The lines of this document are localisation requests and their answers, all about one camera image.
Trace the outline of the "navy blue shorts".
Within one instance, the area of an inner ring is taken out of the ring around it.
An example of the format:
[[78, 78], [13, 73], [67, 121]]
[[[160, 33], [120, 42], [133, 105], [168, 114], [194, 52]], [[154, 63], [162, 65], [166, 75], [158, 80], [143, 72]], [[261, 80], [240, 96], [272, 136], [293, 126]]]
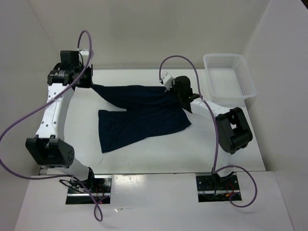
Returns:
[[148, 137], [169, 135], [191, 125], [176, 96], [159, 86], [103, 86], [92, 89], [120, 111], [98, 111], [102, 153]]

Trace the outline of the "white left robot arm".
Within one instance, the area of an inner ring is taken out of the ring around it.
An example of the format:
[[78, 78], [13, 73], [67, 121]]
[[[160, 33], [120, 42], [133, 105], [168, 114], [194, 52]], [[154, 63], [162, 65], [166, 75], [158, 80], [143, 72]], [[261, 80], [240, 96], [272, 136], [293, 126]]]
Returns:
[[74, 148], [64, 140], [64, 126], [75, 88], [91, 87], [93, 52], [61, 51], [60, 58], [47, 77], [48, 106], [35, 136], [26, 140], [26, 148], [38, 165], [77, 177], [79, 187], [89, 193], [96, 187], [93, 170], [75, 158]]

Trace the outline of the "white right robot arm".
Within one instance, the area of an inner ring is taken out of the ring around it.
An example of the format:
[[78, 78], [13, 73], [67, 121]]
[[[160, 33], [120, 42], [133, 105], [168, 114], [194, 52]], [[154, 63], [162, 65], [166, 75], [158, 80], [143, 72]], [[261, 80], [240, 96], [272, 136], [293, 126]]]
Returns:
[[184, 110], [214, 121], [215, 136], [223, 151], [233, 155], [247, 147], [253, 139], [252, 131], [241, 108], [227, 108], [202, 100], [199, 94], [193, 93], [191, 81], [187, 76], [172, 79], [170, 89]]

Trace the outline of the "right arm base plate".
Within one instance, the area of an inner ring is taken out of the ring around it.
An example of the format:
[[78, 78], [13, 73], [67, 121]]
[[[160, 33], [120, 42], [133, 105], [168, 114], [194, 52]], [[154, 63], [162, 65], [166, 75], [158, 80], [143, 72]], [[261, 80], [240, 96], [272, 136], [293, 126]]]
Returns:
[[225, 177], [218, 174], [196, 175], [198, 202], [241, 201], [241, 193], [237, 176], [234, 172]]

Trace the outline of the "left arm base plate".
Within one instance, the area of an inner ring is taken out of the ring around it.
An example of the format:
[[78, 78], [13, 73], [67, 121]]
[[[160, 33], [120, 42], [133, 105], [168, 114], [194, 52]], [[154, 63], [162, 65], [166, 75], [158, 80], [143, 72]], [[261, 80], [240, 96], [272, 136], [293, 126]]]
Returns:
[[[59, 182], [68, 188], [66, 205], [94, 204], [80, 182], [76, 180], [59, 180]], [[91, 182], [83, 181], [82, 183], [98, 204], [110, 204], [112, 177], [93, 178]]]

